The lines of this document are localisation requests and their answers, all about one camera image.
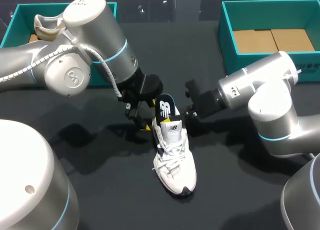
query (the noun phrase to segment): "robot logo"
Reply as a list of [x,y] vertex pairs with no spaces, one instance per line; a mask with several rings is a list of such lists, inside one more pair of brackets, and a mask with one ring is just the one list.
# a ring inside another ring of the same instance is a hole
[[74,82],[75,85],[78,85],[78,83],[79,83],[78,76],[75,75],[75,73],[73,71],[70,71],[68,73],[68,76],[71,78],[72,82]]
[[64,84],[71,89],[81,86],[83,81],[84,73],[77,67],[70,68],[64,75]]

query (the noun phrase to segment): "shoe tongue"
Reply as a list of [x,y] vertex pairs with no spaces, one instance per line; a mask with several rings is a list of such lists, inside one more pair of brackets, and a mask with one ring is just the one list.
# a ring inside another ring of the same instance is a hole
[[174,144],[181,140],[182,121],[161,122],[163,140],[168,144]]

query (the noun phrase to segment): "cardboard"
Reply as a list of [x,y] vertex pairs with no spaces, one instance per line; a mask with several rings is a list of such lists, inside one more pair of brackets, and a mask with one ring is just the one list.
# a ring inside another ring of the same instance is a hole
[[270,30],[234,30],[233,34],[241,54],[278,51]]
[[271,32],[279,51],[315,51],[315,48],[304,29],[272,29]]
[[38,41],[38,36],[35,34],[31,34],[30,39],[29,39],[29,43]]

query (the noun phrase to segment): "new balance logo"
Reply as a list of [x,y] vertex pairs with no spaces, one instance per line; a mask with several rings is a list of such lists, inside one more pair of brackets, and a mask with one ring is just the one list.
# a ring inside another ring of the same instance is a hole
[[170,115],[170,104],[168,102],[160,101],[160,115],[165,119],[169,118]]
[[170,126],[170,127],[169,127],[169,131],[176,130],[177,127],[178,127],[178,125]]

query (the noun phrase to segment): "cable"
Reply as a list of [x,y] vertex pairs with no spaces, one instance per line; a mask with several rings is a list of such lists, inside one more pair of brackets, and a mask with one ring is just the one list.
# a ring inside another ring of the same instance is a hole
[[[101,63],[101,65],[103,66],[103,68],[105,69],[106,71],[106,74],[109,78],[109,81],[111,82],[112,84],[112,87],[114,89],[114,93],[115,95],[118,97],[118,98],[121,98],[122,95],[117,87],[117,84],[116,84],[116,81],[115,81],[115,78],[114,78],[114,75],[112,74],[110,68],[108,67],[108,65],[105,63],[105,61],[103,60],[103,58],[101,57],[101,55],[99,53],[97,53],[95,50],[93,50],[91,47],[87,46],[87,45],[82,45],[81,44],[81,47],[86,50],[87,52],[90,52],[92,53],[97,59],[98,61]],[[48,61],[49,59],[52,59],[53,57],[55,56],[58,56],[60,54],[66,54],[68,52],[70,52],[71,50],[76,50],[77,47],[74,46],[74,45],[69,45],[67,46],[66,48],[62,48],[62,49],[59,49],[59,50],[56,50],[42,58],[40,58],[38,61],[36,62],[33,62],[32,64],[30,64],[29,66],[19,70],[19,71],[16,71],[12,74],[9,74],[7,76],[3,76],[3,77],[0,77],[0,83],[2,82],[5,82],[5,81],[8,81],[10,79],[14,79],[15,77],[17,76],[20,76],[28,71],[30,71],[31,69],[34,69],[36,66],[42,64],[43,62],[46,62]]]
[[112,72],[110,71],[110,69],[109,69],[108,65],[106,64],[106,62],[104,61],[104,59],[100,56],[99,53],[97,53],[97,52],[96,52],[95,50],[93,50],[91,47],[89,47],[89,46],[87,46],[87,45],[82,45],[82,44],[81,44],[81,47],[82,47],[84,50],[92,53],[92,54],[98,59],[98,61],[102,64],[103,68],[104,68],[105,71],[106,71],[106,74],[108,75],[109,81],[110,81],[111,84],[112,84],[112,87],[113,87],[113,89],[114,89],[115,95],[116,95],[118,98],[121,98],[122,95],[121,95],[121,93],[120,93],[119,90],[118,90],[118,87],[117,87],[117,84],[116,84],[116,81],[115,81],[115,77],[114,77],[114,75],[112,74]]
[[7,76],[0,77],[0,83],[8,81],[10,79],[14,79],[15,77],[18,77],[18,76],[30,71],[31,69],[34,69],[36,66],[42,64],[43,62],[46,62],[49,59],[52,59],[53,57],[58,56],[60,54],[63,54],[63,53],[66,54],[67,52],[70,52],[71,50],[74,50],[76,48],[77,47],[70,45],[70,46],[67,46],[66,48],[62,48],[62,49],[56,50],[56,51],[54,51],[54,52],[52,52],[52,53],[40,58],[38,61],[33,62],[29,66],[26,66],[25,68],[23,68],[23,69],[21,69],[19,71],[16,71],[16,72],[14,72],[12,74],[9,74]]

